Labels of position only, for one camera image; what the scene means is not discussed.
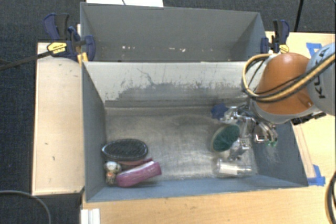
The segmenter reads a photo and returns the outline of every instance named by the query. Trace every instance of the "black brush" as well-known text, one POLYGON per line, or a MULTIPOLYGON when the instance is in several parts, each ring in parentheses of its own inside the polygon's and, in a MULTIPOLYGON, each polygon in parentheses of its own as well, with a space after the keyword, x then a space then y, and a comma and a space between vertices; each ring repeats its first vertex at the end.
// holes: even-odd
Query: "black brush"
POLYGON ((101 151, 110 161, 134 162, 144 159, 148 153, 148 148, 140 140, 127 138, 114 140, 106 144, 101 151))

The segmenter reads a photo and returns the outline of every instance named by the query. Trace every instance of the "pink object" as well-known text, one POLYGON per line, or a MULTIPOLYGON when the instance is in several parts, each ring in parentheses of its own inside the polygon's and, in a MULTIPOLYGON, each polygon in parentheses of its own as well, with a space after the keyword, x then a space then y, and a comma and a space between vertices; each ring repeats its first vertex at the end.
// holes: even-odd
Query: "pink object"
POLYGON ((139 182, 161 174, 159 163, 150 161, 136 168, 119 173, 116 176, 115 183, 119 187, 131 187, 139 182))

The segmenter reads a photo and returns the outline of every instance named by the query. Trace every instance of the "orange object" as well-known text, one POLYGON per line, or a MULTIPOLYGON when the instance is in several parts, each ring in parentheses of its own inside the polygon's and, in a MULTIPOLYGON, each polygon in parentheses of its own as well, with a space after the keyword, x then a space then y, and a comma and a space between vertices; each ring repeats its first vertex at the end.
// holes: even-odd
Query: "orange object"
MULTIPOLYGON (((306 71, 309 59, 303 55, 289 52, 272 58, 261 76, 256 93, 273 89, 286 81, 302 75, 306 71)), ((283 88, 281 86, 268 93, 273 93, 283 88)), ((267 113, 277 115, 298 114, 309 109, 313 102, 310 100, 307 88, 303 88, 292 96, 274 103, 260 103, 258 106, 267 113)))

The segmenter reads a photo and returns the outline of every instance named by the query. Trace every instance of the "blue object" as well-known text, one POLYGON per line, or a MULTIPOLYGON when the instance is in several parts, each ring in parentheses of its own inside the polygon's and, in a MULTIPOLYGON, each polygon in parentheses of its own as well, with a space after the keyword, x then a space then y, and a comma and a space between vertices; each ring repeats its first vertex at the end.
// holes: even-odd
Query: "blue object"
POLYGON ((51 13, 43 19, 43 27, 51 40, 61 40, 67 44, 67 49, 64 52, 52 55, 54 57, 64 57, 77 61, 78 52, 76 47, 82 47, 82 52, 86 52, 89 61, 93 61, 96 54, 96 43, 92 35, 88 35, 81 41, 81 37, 73 26, 67 28, 68 14, 51 13), (67 38, 67 32, 70 34, 70 40, 67 38))
POLYGON ((212 109, 211 109, 211 113, 212 113, 212 118, 213 119, 218 119, 220 120, 221 118, 224 117, 224 113, 228 110, 229 108, 227 108, 225 106, 224 103, 220 103, 215 105, 212 109))
POLYGON ((260 43, 260 53, 267 54, 269 51, 269 39, 267 37, 263 37, 260 43))
POLYGON ((275 36, 272 36, 272 42, 270 43, 267 37, 261 39, 260 53, 262 54, 267 54, 269 49, 277 54, 280 51, 280 45, 286 44, 289 36, 289 24, 285 20, 274 20, 273 25, 275 36))
POLYGON ((306 47, 309 50, 310 56, 313 56, 315 54, 315 49, 319 50, 322 48, 322 44, 320 43, 306 43, 306 47))
POLYGON ((43 19, 44 30, 50 36, 52 41, 60 39, 59 32, 57 30, 57 26, 55 23, 55 17, 56 17, 56 14, 51 13, 43 19))
POLYGON ((289 36, 289 24, 285 20, 280 20, 280 26, 278 22, 278 36, 279 40, 278 43, 281 44, 286 44, 286 40, 289 36))
POLYGON ((325 177, 321 176, 320 168, 313 164, 316 177, 307 178, 309 186, 324 186, 326 184, 325 177))

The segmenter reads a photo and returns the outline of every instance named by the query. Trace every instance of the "gray carpet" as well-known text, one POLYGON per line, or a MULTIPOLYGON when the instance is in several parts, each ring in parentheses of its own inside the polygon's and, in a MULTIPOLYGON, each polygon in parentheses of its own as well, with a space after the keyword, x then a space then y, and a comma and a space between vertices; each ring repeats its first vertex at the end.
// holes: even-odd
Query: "gray carpet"
MULTIPOLYGON (((22 59, 35 53, 39 40, 48 39, 41 21, 49 13, 69 13, 79 22, 84 0, 0 0, 0 58, 22 59)), ((299 0, 163 0, 165 6, 260 12, 266 30, 273 19, 285 19, 293 30, 299 0)), ((332 0, 305 0, 299 31, 335 33, 332 0)), ((0 190, 30 191, 34 127, 33 62, 0 72, 0 190)), ((44 197, 53 223, 79 221, 79 195, 44 197)), ((0 196, 3 223, 45 223, 43 209, 31 200, 0 196)))

